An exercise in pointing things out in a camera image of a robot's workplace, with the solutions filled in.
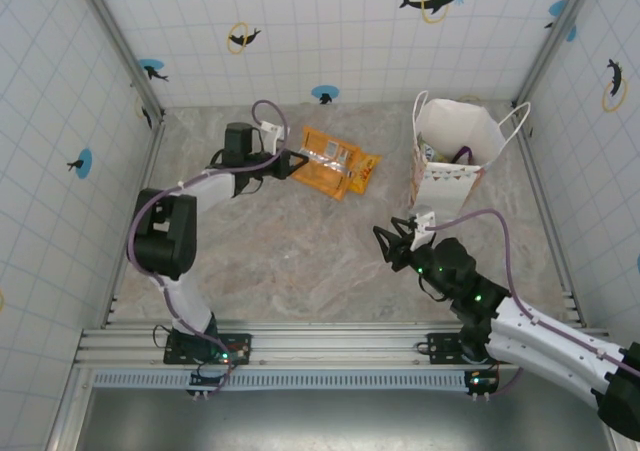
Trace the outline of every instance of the white wall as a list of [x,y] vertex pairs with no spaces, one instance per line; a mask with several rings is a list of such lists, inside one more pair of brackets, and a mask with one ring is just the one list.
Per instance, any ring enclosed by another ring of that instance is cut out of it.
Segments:
[[84,0],[0,0],[0,449],[44,446],[96,325],[151,137],[134,101]]
[[588,0],[576,25],[535,90],[533,152],[587,321],[640,341],[640,2]]
[[[425,88],[513,99],[559,0],[464,0],[435,24],[402,0],[107,1],[137,57],[164,63],[169,82],[151,83],[171,107],[317,103],[318,85],[336,86],[337,102],[412,100]],[[261,33],[232,54],[238,22]]]

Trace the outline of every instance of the white paper bag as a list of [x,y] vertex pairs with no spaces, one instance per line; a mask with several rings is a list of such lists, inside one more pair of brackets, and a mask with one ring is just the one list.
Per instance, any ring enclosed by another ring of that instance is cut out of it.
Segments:
[[[433,99],[427,103],[428,96],[428,91],[422,91],[413,105],[414,141],[409,208],[412,213],[417,213],[429,207],[435,211],[437,222],[442,223],[458,215],[491,163],[522,127],[531,111],[531,104],[521,104],[496,123],[481,106],[448,99]],[[525,106],[527,111],[524,117],[505,140],[500,126]],[[469,147],[473,152],[474,165],[427,161],[418,145],[418,136],[422,136],[429,146],[449,160],[463,146]]]

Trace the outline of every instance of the marble floor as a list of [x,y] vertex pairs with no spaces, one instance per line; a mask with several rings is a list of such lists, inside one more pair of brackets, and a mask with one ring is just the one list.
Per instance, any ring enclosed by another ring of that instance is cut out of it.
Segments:
[[[283,107],[299,149],[309,125],[380,154],[364,196],[342,202],[293,179],[267,179],[199,217],[194,270],[218,318],[254,321],[451,320],[445,303],[422,293],[413,271],[391,271],[371,228],[407,216],[412,103]],[[498,121],[506,103],[487,105]],[[268,110],[261,119],[278,122]],[[171,110],[151,186],[168,187],[198,173],[222,147],[225,126],[251,122],[250,107]],[[494,207],[512,235],[517,290],[552,316],[564,312],[560,283],[517,143],[512,142],[467,202],[464,211]],[[457,236],[478,270],[506,285],[502,232],[493,217],[439,234]],[[112,319],[167,318],[160,293],[130,265]]]

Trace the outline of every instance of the paper bag handle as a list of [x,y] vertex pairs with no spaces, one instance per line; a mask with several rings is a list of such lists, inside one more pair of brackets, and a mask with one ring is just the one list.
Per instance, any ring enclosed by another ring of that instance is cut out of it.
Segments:
[[[420,105],[420,109],[418,109],[418,101],[420,101],[420,96],[422,96],[423,94],[424,98],[422,98],[422,104]],[[413,102],[413,113],[411,114],[411,117],[413,118],[413,135],[416,138],[418,138],[418,133],[416,131],[416,119],[418,119],[418,116],[416,116],[416,110],[419,114],[420,111],[422,111],[422,108],[424,108],[424,105],[427,104],[427,99],[429,99],[429,91],[420,91],[418,93],[418,96],[416,96],[416,100]]]
[[[500,154],[502,154],[502,150],[507,146],[507,144],[509,144],[509,141],[511,141],[513,138],[515,138],[516,134],[518,134],[518,131],[520,131],[520,128],[522,128],[522,125],[524,124],[524,122],[527,120],[527,118],[529,117],[529,113],[531,113],[531,103],[529,101],[527,101],[526,103],[522,103],[520,106],[516,107],[515,109],[513,109],[509,114],[507,114],[504,119],[502,121],[500,121],[498,123],[498,127],[502,127],[502,125],[504,123],[507,122],[507,120],[513,116],[515,113],[517,113],[520,109],[527,107],[527,112],[524,113],[523,118],[520,120],[520,122],[518,123],[518,125],[516,126],[516,129],[513,130],[513,133],[511,133],[511,136],[509,136],[507,138],[507,140],[504,142],[504,144],[502,145],[502,147],[500,148],[500,151],[498,152],[498,156],[500,156]],[[491,163],[493,163],[496,159],[498,159],[498,156],[496,156],[494,159],[492,159],[491,161],[489,161],[487,164],[483,165],[483,168],[488,168]]]

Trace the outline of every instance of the orange snack bag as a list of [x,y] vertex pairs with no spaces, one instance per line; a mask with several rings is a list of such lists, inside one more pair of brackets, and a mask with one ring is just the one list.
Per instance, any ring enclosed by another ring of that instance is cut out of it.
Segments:
[[359,153],[353,167],[353,180],[349,185],[349,191],[364,194],[367,190],[367,186],[369,185],[371,173],[373,173],[373,170],[381,159],[382,156],[377,156],[375,154]]
[[353,179],[352,169],[360,148],[305,126],[300,153],[308,156],[309,162],[292,177],[342,201]]

